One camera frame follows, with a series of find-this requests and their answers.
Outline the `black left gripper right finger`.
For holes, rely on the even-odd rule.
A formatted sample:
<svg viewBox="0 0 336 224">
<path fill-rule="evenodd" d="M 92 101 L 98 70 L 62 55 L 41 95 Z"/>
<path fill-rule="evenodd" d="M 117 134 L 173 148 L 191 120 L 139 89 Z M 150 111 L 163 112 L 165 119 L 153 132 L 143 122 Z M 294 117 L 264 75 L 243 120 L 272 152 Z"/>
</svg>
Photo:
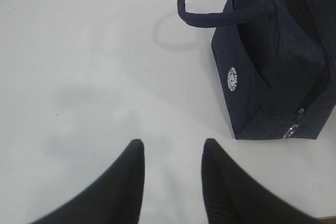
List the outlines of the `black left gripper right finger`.
<svg viewBox="0 0 336 224">
<path fill-rule="evenodd" d="M 213 138 L 204 143 L 201 177 L 209 223 L 323 223 L 255 181 Z"/>
</svg>

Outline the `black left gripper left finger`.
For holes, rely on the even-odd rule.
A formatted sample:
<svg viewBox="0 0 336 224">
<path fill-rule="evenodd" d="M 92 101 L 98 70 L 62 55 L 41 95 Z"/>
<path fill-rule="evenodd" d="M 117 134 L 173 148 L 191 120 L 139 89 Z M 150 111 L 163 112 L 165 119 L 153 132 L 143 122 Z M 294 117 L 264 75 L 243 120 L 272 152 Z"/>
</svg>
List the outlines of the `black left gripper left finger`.
<svg viewBox="0 0 336 224">
<path fill-rule="evenodd" d="M 144 177 L 144 145 L 132 140 L 84 191 L 35 223 L 138 223 Z"/>
</svg>

